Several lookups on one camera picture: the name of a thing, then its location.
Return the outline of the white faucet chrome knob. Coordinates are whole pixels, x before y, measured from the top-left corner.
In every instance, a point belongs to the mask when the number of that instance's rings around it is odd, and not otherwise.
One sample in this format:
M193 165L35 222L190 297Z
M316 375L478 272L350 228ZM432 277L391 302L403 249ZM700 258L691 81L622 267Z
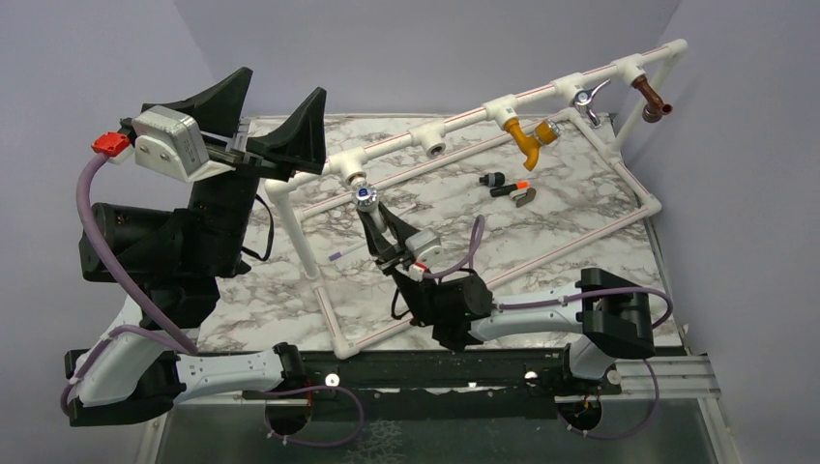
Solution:
M379 210L380 199L377 188L368 183L353 187L352 201L360 216L364 230L373 237L382 238L387 224Z

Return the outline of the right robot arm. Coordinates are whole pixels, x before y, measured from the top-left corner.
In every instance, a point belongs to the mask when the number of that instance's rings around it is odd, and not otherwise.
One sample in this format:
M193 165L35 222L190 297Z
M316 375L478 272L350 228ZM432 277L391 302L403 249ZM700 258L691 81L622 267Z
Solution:
M441 346L462 351L515 334L580 334L580 347L558 367L560 385L581 393L597 379L589 351L611 359L644 360L656 353L650 296L641 287L599 268L582 270L575 284L546 292L496 296L472 267L483 237L484 218L473 222L468 250L448 269L429 266L441 254L430 229L418 229L385 205L359 208L370 256L403 299L410 323L430 327Z

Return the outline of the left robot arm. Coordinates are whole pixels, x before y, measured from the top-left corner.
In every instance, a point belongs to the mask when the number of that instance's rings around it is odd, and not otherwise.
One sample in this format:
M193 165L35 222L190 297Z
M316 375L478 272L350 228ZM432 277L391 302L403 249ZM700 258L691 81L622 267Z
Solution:
M91 348L65 357L60 404L71 426L136 424L202 396L288 397L307 387L292 344L245 355L200 354L196 347L220 299L219 280L269 258L245 245L259 184L300 171L317 174L326 160L326 91L314 89L272 133L245 137L240 122L251 78L241 67L192 97L144 103L93 143L75 190L81 273L120 285L127 297ZM100 168L127 159L189 184L187 206L163 211L92 202Z

